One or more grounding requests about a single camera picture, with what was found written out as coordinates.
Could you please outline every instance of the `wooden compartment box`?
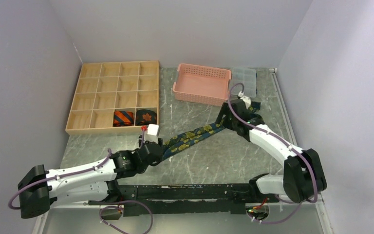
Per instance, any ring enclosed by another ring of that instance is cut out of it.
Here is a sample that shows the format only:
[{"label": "wooden compartment box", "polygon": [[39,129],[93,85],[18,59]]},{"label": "wooden compartment box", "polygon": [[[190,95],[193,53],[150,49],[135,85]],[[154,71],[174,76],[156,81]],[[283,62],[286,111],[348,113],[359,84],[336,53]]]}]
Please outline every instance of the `wooden compartment box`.
[{"label": "wooden compartment box", "polygon": [[84,63],[68,117],[66,132],[98,134],[140,132],[141,126],[113,127],[114,111],[141,109],[157,113],[158,61]]}]

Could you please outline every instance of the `gray marble surface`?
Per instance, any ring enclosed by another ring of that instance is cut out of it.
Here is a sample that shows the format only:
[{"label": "gray marble surface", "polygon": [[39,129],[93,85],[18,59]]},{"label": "gray marble surface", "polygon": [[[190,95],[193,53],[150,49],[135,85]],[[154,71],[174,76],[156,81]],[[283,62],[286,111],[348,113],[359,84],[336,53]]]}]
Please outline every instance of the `gray marble surface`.
[{"label": "gray marble surface", "polygon": [[[174,99],[171,89],[176,68],[160,69],[160,137],[164,141],[216,120],[220,107]],[[258,94],[262,103],[259,114],[277,134],[289,141],[278,93],[268,69],[257,69]],[[61,168],[94,162],[113,152],[133,150],[138,134],[97,134],[70,136]],[[162,162],[148,167],[143,174],[120,179],[122,185],[248,183],[262,173],[281,174],[277,161],[257,145],[247,142],[234,131],[221,132],[189,147]]]}]

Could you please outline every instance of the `pink plastic basket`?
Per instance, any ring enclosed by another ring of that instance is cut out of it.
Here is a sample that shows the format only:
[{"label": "pink plastic basket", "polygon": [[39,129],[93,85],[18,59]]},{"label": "pink plastic basket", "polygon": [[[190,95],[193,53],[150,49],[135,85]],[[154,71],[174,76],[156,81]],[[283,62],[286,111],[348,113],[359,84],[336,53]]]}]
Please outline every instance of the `pink plastic basket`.
[{"label": "pink plastic basket", "polygon": [[173,85],[175,99],[221,106],[228,98],[231,71],[182,63]]}]

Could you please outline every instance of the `white wall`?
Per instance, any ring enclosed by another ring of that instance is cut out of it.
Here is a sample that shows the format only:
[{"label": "white wall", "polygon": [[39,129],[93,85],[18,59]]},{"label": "white wall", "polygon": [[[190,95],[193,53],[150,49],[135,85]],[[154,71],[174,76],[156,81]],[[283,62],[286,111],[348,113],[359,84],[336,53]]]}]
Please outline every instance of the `white wall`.
[{"label": "white wall", "polygon": [[80,65],[48,1],[0,0],[0,234],[32,231],[7,202],[33,166],[59,166]]},{"label": "white wall", "polygon": [[312,0],[51,0],[84,62],[277,67]]},{"label": "white wall", "polygon": [[313,1],[279,82],[299,144],[320,154],[335,233],[374,233],[374,1]]}]

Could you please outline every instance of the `transparent plastic box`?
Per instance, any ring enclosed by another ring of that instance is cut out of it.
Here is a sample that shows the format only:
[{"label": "transparent plastic box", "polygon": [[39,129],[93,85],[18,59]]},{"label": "transparent plastic box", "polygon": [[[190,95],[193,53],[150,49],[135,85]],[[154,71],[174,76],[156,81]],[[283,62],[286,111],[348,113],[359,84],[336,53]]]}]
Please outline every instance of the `transparent plastic box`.
[{"label": "transparent plastic box", "polygon": [[[244,84],[244,95],[248,97],[256,97],[256,70],[250,68],[235,67],[232,69],[232,78],[229,83],[228,89],[237,84]],[[233,95],[239,94],[241,86],[234,87],[232,90]]]}]

